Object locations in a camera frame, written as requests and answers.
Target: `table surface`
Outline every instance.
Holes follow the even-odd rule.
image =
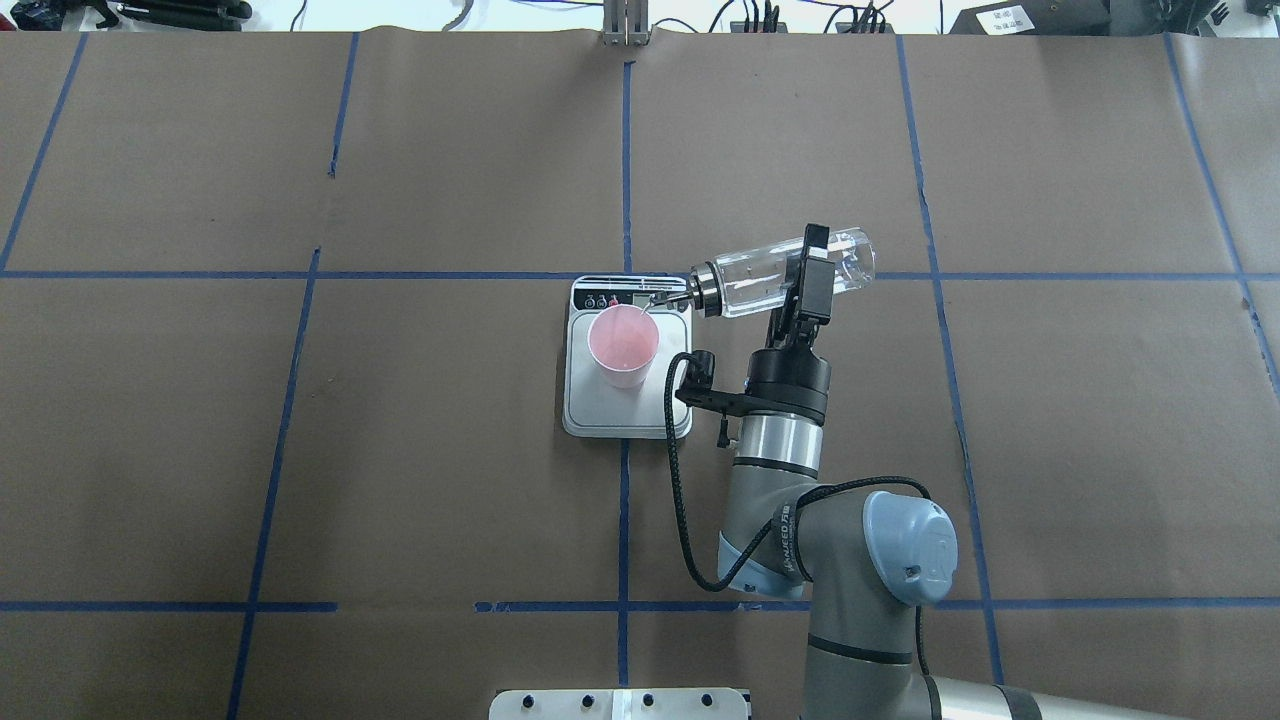
[[[795,717],[806,606],[699,591],[663,445],[559,398],[573,278],[820,222],[879,258],[818,341],[823,479],[956,521],[933,670],[1274,720],[1277,45],[846,40],[3,33],[5,717]],[[764,324],[695,323],[718,387]]]

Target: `black mount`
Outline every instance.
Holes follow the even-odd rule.
[[[827,420],[831,365],[813,352],[818,329],[831,322],[836,266],[827,259],[831,228],[809,224],[799,258],[787,265],[787,297],[769,315],[764,348],[751,354],[745,392],[712,389],[716,355],[695,350],[676,397],[690,407],[719,413],[721,445],[727,418],[749,413],[792,413],[818,425]]]

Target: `black cable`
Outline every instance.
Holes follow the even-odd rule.
[[[716,17],[712,18],[712,27],[707,28],[707,32],[716,32],[716,23],[719,22],[721,15],[723,15],[724,10],[728,10],[730,5],[732,5],[735,1],[736,0],[724,0],[724,4],[721,5],[721,9],[716,12]]]
[[[462,12],[458,13],[458,17],[453,18],[452,20],[449,20],[448,24],[445,24],[444,27],[442,27],[440,32],[449,32],[451,29],[453,29],[453,28],[458,27],[460,24],[462,24],[463,20],[467,19],[467,15],[471,14],[471,8],[474,8],[475,4],[476,4],[476,0],[462,0]]]
[[[915,660],[920,664],[920,674],[929,674],[929,664],[924,660],[924,606],[915,606]]]
[[[676,388],[676,370],[680,369],[681,361],[694,363],[694,356],[689,352],[677,352],[671,359],[671,365],[667,366],[666,395],[662,398],[662,414],[667,423],[667,461],[671,464],[671,497],[676,505],[676,533],[680,536],[680,552],[685,556],[685,568],[689,570],[689,577],[698,583],[698,587],[707,592],[721,592],[733,582],[733,578],[746,565],[748,559],[751,557],[755,548],[760,547],[764,538],[769,536],[773,530],[773,523],[769,521],[760,527],[760,530],[755,533],[755,537],[742,550],[742,555],[737,556],[733,566],[728,569],[728,573],[723,578],[713,583],[698,571],[698,564],[694,561],[694,548],[689,542],[689,519],[685,516],[685,489],[680,484],[680,448],[676,445],[676,419],[675,411],[671,407],[672,393]]]
[[[863,10],[863,17],[855,18],[858,32],[867,32],[865,28],[872,26],[872,13],[874,12],[876,12],[876,4],[872,3],[870,0],[867,0],[867,8]]]
[[[1187,28],[1183,29],[1183,35],[1190,35],[1192,33],[1192,27],[1196,26],[1196,22],[1194,22],[1196,15],[1197,15],[1196,6],[1199,5],[1199,3],[1198,3],[1198,0],[1190,0],[1187,5],[1188,5],[1188,8],[1187,8]]]
[[[827,18],[827,24],[826,24],[826,27],[822,28],[823,35],[826,35],[827,32],[831,32],[831,23],[836,22],[836,15],[838,15],[840,13],[842,13],[845,10],[852,10],[854,12],[854,24],[858,24],[858,8],[854,8],[852,5],[841,5],[841,6],[836,8],[836,12],[832,13],[829,18]]]
[[[680,19],[680,18],[662,18],[660,20],[658,20],[658,22],[653,23],[653,26],[652,26],[652,27],[658,27],[658,26],[660,26],[662,23],[678,23],[678,24],[682,24],[682,26],[687,27],[687,28],[689,28],[690,31],[692,31],[692,32],[698,32],[696,29],[694,29],[694,26],[691,26],[691,24],[686,23],[685,20],[682,20],[682,19]]]
[[[698,571],[698,562],[694,560],[692,544],[689,542],[689,518],[685,511],[685,489],[680,483],[680,447],[676,443],[676,414],[672,409],[672,398],[675,397],[676,389],[676,372],[680,369],[681,363],[689,363],[692,365],[695,363],[695,357],[690,352],[677,352],[671,359],[671,364],[667,365],[667,383],[663,387],[662,396],[662,416],[667,430],[667,461],[671,465],[671,497],[676,507],[676,534],[680,536],[680,553],[685,557],[685,569],[689,570],[689,577],[698,583],[698,587],[707,592],[721,592],[733,582],[733,578],[742,569],[742,566],[746,565],[751,553],[760,547],[764,538],[769,537],[769,533],[773,530],[773,521],[771,520],[760,527],[760,529],[755,533],[755,537],[753,537],[751,542],[742,548],[742,553],[737,556],[737,560],[733,561],[733,565],[728,569],[728,573],[723,578],[713,583]],[[815,487],[796,500],[796,510],[854,488],[887,484],[909,486],[915,488],[915,491],[920,493],[920,497],[924,500],[933,500],[929,495],[929,489],[911,478],[905,478],[902,475],[877,475],[874,478],[863,478],[833,486]],[[924,612],[920,606],[915,607],[915,657],[920,664],[920,673],[928,675],[929,664],[924,659]]]
[[[298,18],[301,18],[302,13],[306,12],[307,12],[307,0],[302,0],[302,6],[298,8],[298,14],[293,15],[293,22],[289,23],[289,32],[293,32],[293,27],[298,24]]]

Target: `label sticker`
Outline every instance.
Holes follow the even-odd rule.
[[[1036,29],[1030,17],[1027,15],[1027,10],[1021,5],[987,10],[974,17],[982,23],[982,29],[987,31],[987,35],[1012,35],[1015,32]]]

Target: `clear water bottle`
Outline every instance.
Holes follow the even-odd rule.
[[[797,237],[744,252],[726,252],[694,266],[687,291],[654,300],[668,306],[687,300],[708,318],[740,318],[781,307],[803,247],[804,238]],[[876,279],[876,251],[861,228],[832,231],[827,259],[836,265],[835,295]]]

